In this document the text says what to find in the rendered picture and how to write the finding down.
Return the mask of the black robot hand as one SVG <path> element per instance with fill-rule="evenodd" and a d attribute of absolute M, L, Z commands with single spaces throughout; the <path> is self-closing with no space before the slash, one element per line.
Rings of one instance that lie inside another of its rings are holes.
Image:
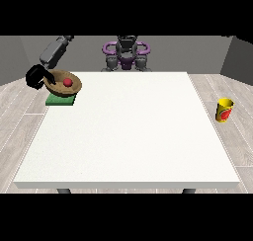
<path fill-rule="evenodd" d="M 55 84 L 54 76 L 40 64 L 34 65 L 26 73 L 27 85 L 37 90 L 43 86 L 43 78 L 46 78 L 52 84 Z"/>

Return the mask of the green square pad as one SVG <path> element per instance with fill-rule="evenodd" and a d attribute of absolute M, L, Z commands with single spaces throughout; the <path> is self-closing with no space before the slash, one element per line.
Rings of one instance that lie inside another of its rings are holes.
<path fill-rule="evenodd" d="M 45 101 L 45 104 L 47 106 L 72 106 L 74 104 L 75 98 L 75 95 L 69 97 L 59 97 L 53 94 L 49 94 Z"/>

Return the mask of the brown wooden bowl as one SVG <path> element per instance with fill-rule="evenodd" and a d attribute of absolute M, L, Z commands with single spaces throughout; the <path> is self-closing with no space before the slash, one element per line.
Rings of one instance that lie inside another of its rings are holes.
<path fill-rule="evenodd" d="M 50 73 L 54 76 L 55 83 L 52 84 L 47 78 L 43 78 L 43 82 L 51 94 L 66 98 L 77 94 L 81 90 L 81 80 L 69 71 L 52 69 Z M 63 84 L 65 79 L 70 79 L 72 85 L 65 86 Z"/>

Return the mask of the yellow cup with melon print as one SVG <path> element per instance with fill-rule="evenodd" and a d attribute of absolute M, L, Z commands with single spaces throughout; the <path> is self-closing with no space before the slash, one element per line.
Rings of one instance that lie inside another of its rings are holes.
<path fill-rule="evenodd" d="M 228 98 L 221 98 L 217 101 L 215 120 L 218 122 L 226 122 L 233 109 L 234 102 Z"/>

